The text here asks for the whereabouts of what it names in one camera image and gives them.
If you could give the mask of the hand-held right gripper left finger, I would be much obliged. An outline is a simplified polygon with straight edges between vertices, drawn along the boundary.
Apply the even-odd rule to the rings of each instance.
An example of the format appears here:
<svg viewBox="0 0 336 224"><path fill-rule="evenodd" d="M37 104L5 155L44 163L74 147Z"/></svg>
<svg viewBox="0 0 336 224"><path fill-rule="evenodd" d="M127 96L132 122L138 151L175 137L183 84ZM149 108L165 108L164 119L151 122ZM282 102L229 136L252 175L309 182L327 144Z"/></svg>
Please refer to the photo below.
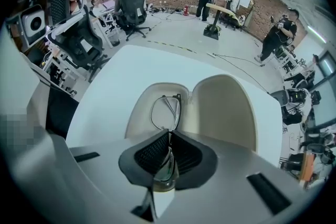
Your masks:
<svg viewBox="0 0 336 224"><path fill-rule="evenodd" d="M162 130L125 150L119 157L119 168L131 184L152 187L168 153L169 131Z"/></svg>

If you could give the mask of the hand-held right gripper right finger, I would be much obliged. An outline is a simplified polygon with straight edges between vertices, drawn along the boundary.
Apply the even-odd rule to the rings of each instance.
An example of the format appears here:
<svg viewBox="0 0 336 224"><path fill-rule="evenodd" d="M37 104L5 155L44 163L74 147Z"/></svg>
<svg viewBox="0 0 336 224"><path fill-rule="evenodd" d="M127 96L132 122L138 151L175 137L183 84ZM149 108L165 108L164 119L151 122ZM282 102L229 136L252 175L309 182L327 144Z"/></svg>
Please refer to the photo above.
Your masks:
<svg viewBox="0 0 336 224"><path fill-rule="evenodd" d="M207 145L173 131L171 149L179 173L176 190L199 188L215 174L218 157Z"/></svg>

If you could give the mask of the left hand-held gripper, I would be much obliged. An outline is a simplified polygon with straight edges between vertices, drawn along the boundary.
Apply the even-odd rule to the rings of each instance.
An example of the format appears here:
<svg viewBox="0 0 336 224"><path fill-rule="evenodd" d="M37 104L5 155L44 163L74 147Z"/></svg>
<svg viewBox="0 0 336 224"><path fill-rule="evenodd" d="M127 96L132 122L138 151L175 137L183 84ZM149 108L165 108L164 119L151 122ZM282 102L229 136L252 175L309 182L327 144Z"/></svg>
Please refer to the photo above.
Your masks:
<svg viewBox="0 0 336 224"><path fill-rule="evenodd" d="M78 7L71 13L69 0L20 0L18 11L10 15L6 24L13 36L20 38L23 46L33 46L47 36L50 30L80 14L86 0L77 0Z"/></svg>

